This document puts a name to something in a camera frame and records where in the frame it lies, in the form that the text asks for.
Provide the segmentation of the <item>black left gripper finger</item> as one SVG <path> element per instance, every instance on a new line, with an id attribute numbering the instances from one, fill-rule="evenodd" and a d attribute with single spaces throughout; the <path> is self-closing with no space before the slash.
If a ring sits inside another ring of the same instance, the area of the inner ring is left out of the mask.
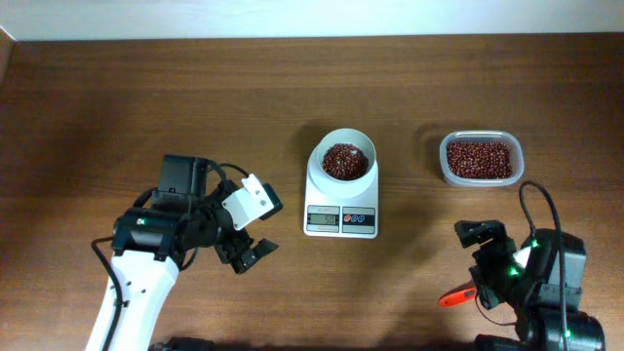
<path id="1" fill-rule="evenodd" d="M 232 261 L 232 268 L 235 273 L 246 273 L 257 262 L 258 255 L 254 251 L 247 251 Z"/>
<path id="2" fill-rule="evenodd" d="M 267 239 L 260 240 L 257 245 L 251 249 L 252 258 L 264 258 L 279 249 L 279 245 Z"/>

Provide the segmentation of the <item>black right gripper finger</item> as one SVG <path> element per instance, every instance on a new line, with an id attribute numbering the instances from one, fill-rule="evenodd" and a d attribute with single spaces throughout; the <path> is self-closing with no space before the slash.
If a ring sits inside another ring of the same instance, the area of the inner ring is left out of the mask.
<path id="1" fill-rule="evenodd" d="M 482 305 L 490 305 L 492 290 L 482 282 L 474 281 L 475 288 L 477 290 L 477 299 Z"/>
<path id="2" fill-rule="evenodd" d="M 454 225 L 454 231 L 463 248 L 483 244 L 490 239 L 502 240 L 507 237 L 504 224 L 498 220 L 460 220 Z"/>

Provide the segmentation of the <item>orange measuring scoop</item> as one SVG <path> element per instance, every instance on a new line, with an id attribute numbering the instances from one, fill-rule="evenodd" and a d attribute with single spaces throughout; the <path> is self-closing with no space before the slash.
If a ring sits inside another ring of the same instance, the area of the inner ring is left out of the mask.
<path id="1" fill-rule="evenodd" d="M 478 291 L 475 287 L 456 288 L 443 294 L 438 300 L 438 306 L 442 308 L 451 308 L 466 303 L 473 300 L 476 297 L 477 292 Z"/>

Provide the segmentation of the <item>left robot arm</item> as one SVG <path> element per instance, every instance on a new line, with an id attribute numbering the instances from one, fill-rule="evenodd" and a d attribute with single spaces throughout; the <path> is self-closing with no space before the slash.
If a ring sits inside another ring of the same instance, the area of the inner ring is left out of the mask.
<path id="1" fill-rule="evenodd" d="M 107 239 L 112 256 L 93 240 L 108 283 L 88 349 L 147 349 L 179 273 L 200 249 L 214 249 L 237 274 L 277 250 L 269 240 L 255 241 L 246 228 L 279 212 L 280 198 L 253 174 L 235 183 L 226 168 L 206 158 L 165 156 L 158 186 L 115 220 Z"/>

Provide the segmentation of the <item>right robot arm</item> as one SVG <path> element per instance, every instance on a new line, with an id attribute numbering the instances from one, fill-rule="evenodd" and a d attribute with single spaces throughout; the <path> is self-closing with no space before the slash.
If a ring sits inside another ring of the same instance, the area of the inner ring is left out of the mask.
<path id="1" fill-rule="evenodd" d="M 517 249 L 498 220 L 458 221 L 461 246 L 473 252 L 469 268 L 477 299 L 486 310 L 506 303 L 517 321 L 518 340 L 479 334 L 475 350 L 605 350 L 599 321 L 579 310 L 586 251 L 581 239 L 538 229 Z"/>

